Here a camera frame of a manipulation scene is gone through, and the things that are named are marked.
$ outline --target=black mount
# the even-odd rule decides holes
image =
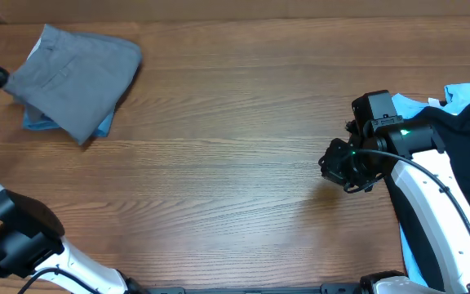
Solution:
[[[63,225],[38,200],[2,190],[0,221],[0,278],[27,277],[46,258],[64,250]]]
[[[270,287],[184,289],[182,287],[148,288],[147,294],[362,294],[360,283],[327,283],[320,287]]]

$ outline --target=clothing pile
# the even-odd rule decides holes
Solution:
[[[424,119],[438,131],[446,145],[454,177],[470,205],[470,83],[446,86],[446,104],[429,99],[429,104],[400,94],[392,97],[404,119]],[[400,221],[402,251],[411,281],[444,291],[441,271],[422,225],[404,194],[386,178],[392,205]]]
[[[80,145],[107,136],[119,98],[141,62],[139,46],[45,25],[38,43],[4,90],[25,107],[23,127],[62,127]]]

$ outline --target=gray cloth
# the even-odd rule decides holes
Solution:
[[[27,106],[31,121],[45,114],[82,144],[113,111],[140,61],[132,42],[46,24],[39,48],[4,89]]]

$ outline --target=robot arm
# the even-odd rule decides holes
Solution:
[[[48,207],[1,185],[0,221],[1,278],[40,275],[75,294],[144,293],[131,278],[74,247]]]
[[[331,141],[319,161],[322,176],[348,193],[368,192],[376,181],[391,176],[423,226],[446,292],[470,292],[470,207],[438,133],[426,122],[404,122],[387,91],[365,94],[353,101],[352,109],[355,120],[347,125],[351,138],[347,143]],[[416,291],[410,281],[381,280],[378,285],[383,285],[383,291],[376,289],[379,293],[395,288],[404,292],[408,287],[413,293],[430,290]]]

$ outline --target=wooden table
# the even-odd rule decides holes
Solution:
[[[108,138],[21,129],[0,92],[0,181],[39,199],[69,239],[147,287],[312,286],[403,270],[384,184],[345,194],[317,160],[351,101],[419,100],[470,82],[470,17],[58,25],[141,45]],[[0,26],[17,69],[41,25]],[[20,278],[0,279],[16,293]],[[62,292],[49,283],[30,293]]]

